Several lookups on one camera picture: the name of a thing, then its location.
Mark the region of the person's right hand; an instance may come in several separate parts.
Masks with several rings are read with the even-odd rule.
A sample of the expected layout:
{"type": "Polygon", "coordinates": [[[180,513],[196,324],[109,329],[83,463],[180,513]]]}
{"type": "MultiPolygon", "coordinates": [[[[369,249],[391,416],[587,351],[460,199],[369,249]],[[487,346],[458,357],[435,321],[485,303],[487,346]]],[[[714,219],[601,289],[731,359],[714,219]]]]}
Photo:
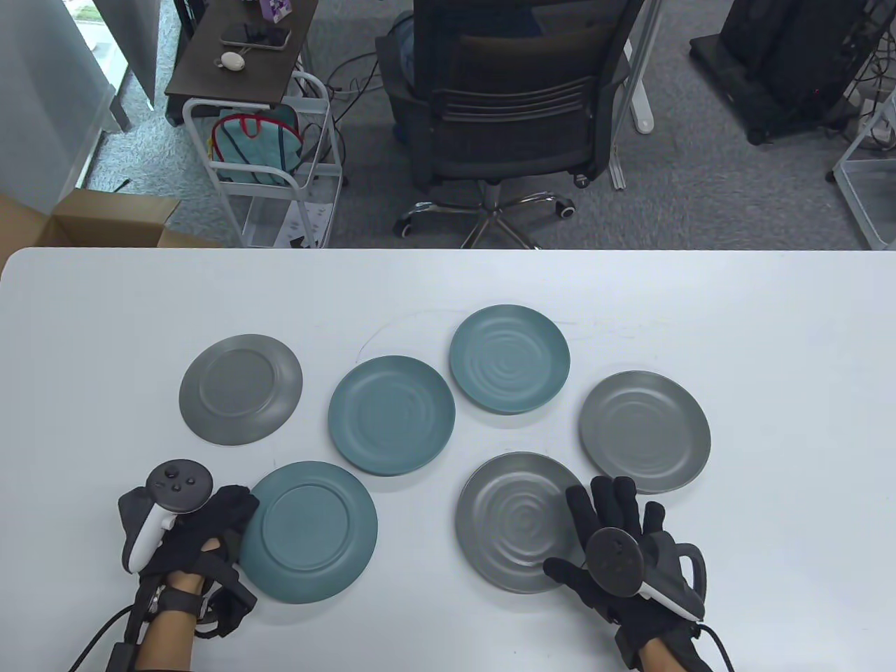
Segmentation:
{"type": "MultiPolygon", "coordinates": [[[[605,527],[619,528],[634,540],[662,531],[665,509],[650,501],[644,511],[636,501],[636,483],[630,477],[596,476],[591,490],[581,484],[566,490],[566,502],[580,546],[605,527]]],[[[623,662],[643,671],[708,671],[692,643],[691,624],[655,601],[641,596],[621,598],[603,591],[588,570],[564,558],[550,557],[543,572],[554,582],[572,589],[586,605],[602,618],[618,625],[630,653],[623,662]]]]}

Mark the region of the person's left hand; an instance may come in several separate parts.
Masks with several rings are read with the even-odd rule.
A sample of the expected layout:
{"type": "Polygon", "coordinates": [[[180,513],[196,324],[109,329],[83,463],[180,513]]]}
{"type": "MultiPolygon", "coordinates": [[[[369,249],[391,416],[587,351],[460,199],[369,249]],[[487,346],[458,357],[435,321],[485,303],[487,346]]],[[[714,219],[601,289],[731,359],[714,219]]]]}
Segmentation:
{"type": "Polygon", "coordinates": [[[208,631],[199,639],[224,638],[237,630],[257,598],[236,569],[242,538],[259,500],[245,486],[221,487],[198,510],[167,511],[141,486],[118,502],[125,546],[122,566],[139,586],[124,642],[137,645],[143,623],[163,612],[192,615],[208,631]]]}

